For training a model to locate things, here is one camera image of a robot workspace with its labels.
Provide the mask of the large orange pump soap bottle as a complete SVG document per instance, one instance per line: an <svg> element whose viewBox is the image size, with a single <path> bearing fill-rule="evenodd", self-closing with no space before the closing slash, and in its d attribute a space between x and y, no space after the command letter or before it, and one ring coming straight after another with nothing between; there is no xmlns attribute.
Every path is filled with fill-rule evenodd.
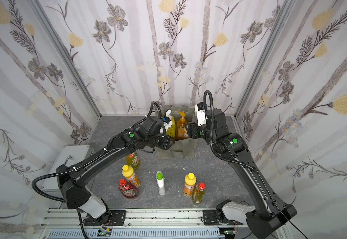
<svg viewBox="0 0 347 239"><path fill-rule="evenodd" d="M183 140L188 138L188 133L185 128L187 123L186 113L183 111L178 112L180 117L176 120L176 140Z"/></svg>

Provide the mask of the orange bottle yellow cap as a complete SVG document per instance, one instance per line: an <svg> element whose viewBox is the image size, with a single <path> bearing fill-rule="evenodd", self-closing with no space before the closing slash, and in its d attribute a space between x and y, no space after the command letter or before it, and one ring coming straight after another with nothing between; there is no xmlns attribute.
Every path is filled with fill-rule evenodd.
<svg viewBox="0 0 347 239"><path fill-rule="evenodd" d="M189 173L185 176L183 190L185 196L191 196L193 194L196 181L197 179L194 173Z"/></svg>
<svg viewBox="0 0 347 239"><path fill-rule="evenodd" d="M137 177L135 170L128 165L124 165L122 167L122 175L125 177L127 181L129 181L133 186L136 188L139 188L141 185L141 182L139 178Z"/></svg>

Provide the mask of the green bottle red cap front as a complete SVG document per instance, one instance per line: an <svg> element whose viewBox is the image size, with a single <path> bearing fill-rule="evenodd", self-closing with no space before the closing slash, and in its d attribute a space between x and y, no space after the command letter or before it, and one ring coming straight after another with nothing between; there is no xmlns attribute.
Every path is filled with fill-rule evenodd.
<svg viewBox="0 0 347 239"><path fill-rule="evenodd" d="M205 194L205 184L199 183L195 186L192 194L192 202L195 205L198 205L202 202L203 196Z"/></svg>

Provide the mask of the green fabric shopping bag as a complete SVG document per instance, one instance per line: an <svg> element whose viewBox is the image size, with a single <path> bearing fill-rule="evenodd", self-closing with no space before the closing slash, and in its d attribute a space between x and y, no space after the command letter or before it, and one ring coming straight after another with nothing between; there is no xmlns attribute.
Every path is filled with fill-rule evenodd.
<svg viewBox="0 0 347 239"><path fill-rule="evenodd" d="M187 122L192 122L196 120L195 111L194 108L191 108L190 106L181 105L176 107L168 107L165 106L162 113L164 113L164 116L167 115L167 111L171 110L170 115L172 119L172 125L176 125L176 122L181 118L181 115L179 114L179 111L185 113L185 118ZM197 139L192 138L186 138L182 140L176 140L174 144L168 149L168 150L162 150L160 148L155 148L157 152L157 157L160 159L171 159L171 158L178 158L178 159L190 159L194 158L195 156L195 149L197 147Z"/></svg>

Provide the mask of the large yellow pump soap bottle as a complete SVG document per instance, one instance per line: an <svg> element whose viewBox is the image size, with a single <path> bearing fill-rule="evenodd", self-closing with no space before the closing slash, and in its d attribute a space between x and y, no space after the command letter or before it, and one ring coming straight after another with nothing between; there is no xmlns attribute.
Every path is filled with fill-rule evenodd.
<svg viewBox="0 0 347 239"><path fill-rule="evenodd" d="M172 120L172 126L168 129L167 135L171 136L172 138L175 139L176 135L176 124L175 124L175 119L174 116L171 114L171 109L167 110L165 113L165 117L169 117Z"/></svg>

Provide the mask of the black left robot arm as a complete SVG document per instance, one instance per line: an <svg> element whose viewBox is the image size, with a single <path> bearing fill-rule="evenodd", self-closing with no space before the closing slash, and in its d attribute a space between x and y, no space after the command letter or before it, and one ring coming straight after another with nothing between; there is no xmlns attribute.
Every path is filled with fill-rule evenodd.
<svg viewBox="0 0 347 239"><path fill-rule="evenodd" d="M132 127L112 137L100 151L72 166L61 165L55 173L37 177L31 186L40 196L64 202L68 209L76 210L83 237L87 238L82 212L87 213L94 225L103 225L112 218L108 206L102 199L91 193L86 186L87 183L112 163L146 146L168 150L174 144L174 140L166 134L166 128L161 117L155 117L152 112L149 112ZM37 185L39 181L53 177L57 179L61 197L49 195Z"/></svg>

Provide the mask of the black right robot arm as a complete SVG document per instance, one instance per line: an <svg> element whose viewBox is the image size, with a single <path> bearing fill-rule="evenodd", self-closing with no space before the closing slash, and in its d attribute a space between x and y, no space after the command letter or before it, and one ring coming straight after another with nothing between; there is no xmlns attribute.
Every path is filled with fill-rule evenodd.
<svg viewBox="0 0 347 239"><path fill-rule="evenodd" d="M254 209L243 213L243 219L258 239L265 239L297 215L292 204L284 202L271 188L257 167L247 143L241 135L231 133L226 115L214 107L209 90L203 102L195 106L197 122L185 125L192 139L203 138L215 157L234 169L250 194Z"/></svg>

